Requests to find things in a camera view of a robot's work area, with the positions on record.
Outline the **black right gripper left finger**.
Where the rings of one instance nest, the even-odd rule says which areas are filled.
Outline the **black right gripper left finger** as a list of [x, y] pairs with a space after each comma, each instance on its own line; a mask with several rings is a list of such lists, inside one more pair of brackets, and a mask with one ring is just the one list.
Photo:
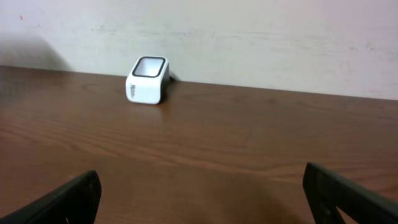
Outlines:
[[1, 223], [94, 224], [101, 198], [101, 182], [89, 170], [43, 197], [1, 218]]

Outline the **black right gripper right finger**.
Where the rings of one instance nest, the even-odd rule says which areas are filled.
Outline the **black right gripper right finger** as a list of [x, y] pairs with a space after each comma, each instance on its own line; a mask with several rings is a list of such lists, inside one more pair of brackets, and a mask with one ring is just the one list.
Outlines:
[[316, 224], [344, 223], [340, 210], [357, 223], [397, 223], [397, 204], [309, 162], [303, 189]]

